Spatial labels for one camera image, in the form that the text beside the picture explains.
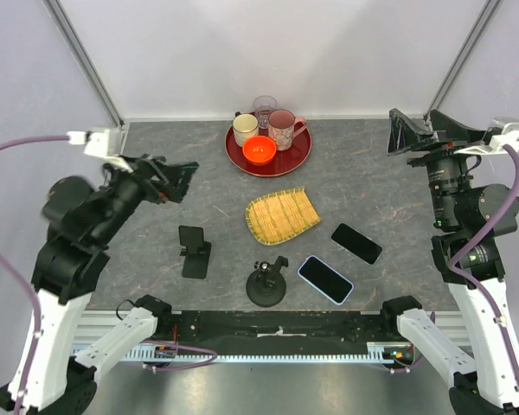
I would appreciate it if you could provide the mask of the black round-base phone holder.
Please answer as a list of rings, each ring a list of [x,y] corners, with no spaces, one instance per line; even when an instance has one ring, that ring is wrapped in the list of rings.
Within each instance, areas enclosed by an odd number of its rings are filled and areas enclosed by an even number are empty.
[[[286,281],[281,268],[289,265],[286,257],[278,256],[273,264],[256,261],[254,271],[246,282],[246,293],[255,305],[271,308],[282,301],[286,294]]]

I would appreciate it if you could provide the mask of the black smartphone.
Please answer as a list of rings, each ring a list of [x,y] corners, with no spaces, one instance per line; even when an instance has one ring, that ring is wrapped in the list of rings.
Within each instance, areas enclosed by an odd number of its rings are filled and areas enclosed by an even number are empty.
[[[380,245],[344,223],[339,224],[330,237],[340,247],[369,265],[374,265],[381,256]]]

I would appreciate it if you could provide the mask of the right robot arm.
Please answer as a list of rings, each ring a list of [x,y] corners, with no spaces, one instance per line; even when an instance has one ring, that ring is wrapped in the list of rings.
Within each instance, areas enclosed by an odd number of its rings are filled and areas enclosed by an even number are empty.
[[[519,341],[510,319],[498,237],[517,229],[519,119],[484,130],[437,110],[424,126],[389,113],[388,154],[412,152],[432,197],[433,262],[459,307],[470,353],[457,346],[413,297],[386,301],[381,334],[404,337],[439,373],[457,414],[519,414]]]

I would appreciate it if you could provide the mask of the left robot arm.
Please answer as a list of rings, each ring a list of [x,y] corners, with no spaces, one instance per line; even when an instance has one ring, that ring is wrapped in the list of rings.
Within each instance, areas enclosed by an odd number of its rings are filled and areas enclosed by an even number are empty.
[[[7,412],[81,414],[105,375],[135,346],[171,333],[170,305],[146,295],[88,350],[71,353],[112,238],[142,202],[181,202],[199,168],[197,162],[168,165],[162,156],[120,160],[121,167],[103,165],[110,179],[100,188],[69,176],[49,190],[42,208],[48,237],[29,286],[37,308],[16,374],[0,387],[0,407]]]

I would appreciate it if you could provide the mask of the black folding phone stand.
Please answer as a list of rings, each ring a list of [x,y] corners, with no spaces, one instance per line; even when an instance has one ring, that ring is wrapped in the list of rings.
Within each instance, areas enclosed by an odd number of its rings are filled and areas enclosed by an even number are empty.
[[[182,276],[203,280],[207,277],[212,245],[204,239],[202,227],[179,226],[180,255],[184,257]]]

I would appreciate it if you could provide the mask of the blue-cased smartphone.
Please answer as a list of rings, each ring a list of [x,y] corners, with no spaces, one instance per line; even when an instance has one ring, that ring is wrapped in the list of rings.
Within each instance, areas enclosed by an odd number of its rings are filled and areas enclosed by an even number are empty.
[[[314,255],[298,268],[298,275],[336,305],[344,304],[354,289],[351,281]]]

